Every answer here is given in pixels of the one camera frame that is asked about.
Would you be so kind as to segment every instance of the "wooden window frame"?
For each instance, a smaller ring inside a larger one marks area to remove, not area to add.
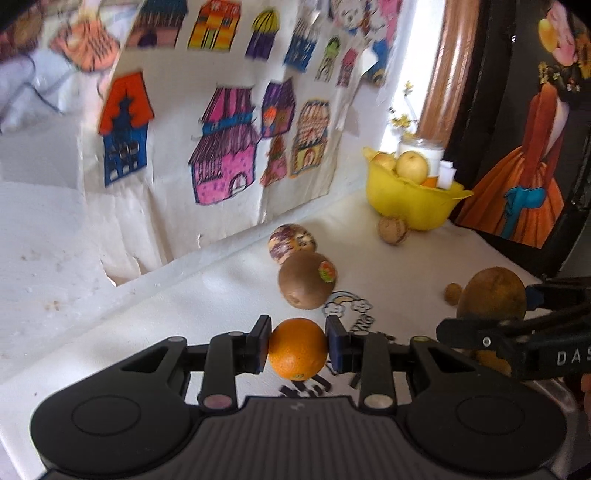
[[[470,71],[480,0],[446,0],[437,58],[417,135],[447,146]]]

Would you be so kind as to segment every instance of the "fruit sticker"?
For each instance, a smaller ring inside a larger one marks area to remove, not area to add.
[[[323,261],[318,267],[318,273],[320,274],[320,278],[326,283],[334,283],[336,280],[336,269],[330,262]]]

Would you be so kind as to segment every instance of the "yellow bowl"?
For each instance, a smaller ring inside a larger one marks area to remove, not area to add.
[[[406,220],[413,230],[433,230],[443,225],[455,206],[473,192],[453,182],[450,190],[417,185],[398,177],[393,171],[372,162],[378,153],[363,149],[369,160],[368,183],[365,193],[369,204],[384,216]]]

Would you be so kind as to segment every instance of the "children's drawing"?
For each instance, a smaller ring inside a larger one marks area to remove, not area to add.
[[[119,40],[109,33],[100,19],[101,1],[86,0],[76,21],[62,25],[50,44],[53,51],[62,54],[83,72],[110,69],[119,55]]]
[[[274,8],[263,10],[252,23],[252,37],[245,57],[269,60],[275,35],[279,31],[279,13]]]
[[[35,2],[6,30],[0,32],[0,62],[37,48],[43,28],[43,6]]]
[[[349,81],[351,79],[351,73],[353,73],[353,68],[355,67],[355,61],[357,61],[357,51],[350,48],[345,56],[343,57],[343,61],[340,64],[340,72],[339,72],[339,80],[337,80],[336,84],[340,87],[348,87]]]
[[[203,115],[203,136],[189,160],[195,201],[211,205],[254,181],[256,145],[251,88],[218,87]]]
[[[317,42],[318,29],[314,26],[309,28],[306,20],[300,17],[295,26],[284,63],[299,72],[305,72]]]
[[[332,37],[329,40],[328,45],[324,49],[324,57],[318,67],[316,73],[316,80],[321,82],[329,82],[332,77],[333,70],[335,69],[336,57],[339,56],[340,52],[340,39],[339,37]]]
[[[230,51],[240,13],[239,2],[210,0],[203,4],[189,39],[189,48]]]
[[[261,184],[268,187],[271,183],[281,180],[287,174],[287,160],[285,159],[285,143],[283,137],[275,137],[271,141],[269,162],[261,177]]]
[[[113,81],[100,120],[105,187],[147,165],[148,123],[154,118],[141,72]]]
[[[300,112],[293,146],[291,177],[320,165],[328,142],[330,106],[326,100],[308,100]]]
[[[127,39],[128,47],[174,47],[188,13],[186,0],[146,0]]]
[[[329,17],[335,24],[370,40],[378,60],[364,77],[377,85],[385,80],[401,8],[402,0],[330,0]]]
[[[296,112],[295,102],[291,78],[283,83],[269,82],[262,101],[263,138],[282,135],[289,131]]]

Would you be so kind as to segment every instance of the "orange roof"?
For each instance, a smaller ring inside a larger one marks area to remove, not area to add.
[[[154,118],[144,77],[141,72],[132,73],[113,81],[100,119],[100,135],[108,135],[113,131],[113,119],[119,116],[119,103],[126,96],[131,100],[129,114],[132,127],[141,127]]]

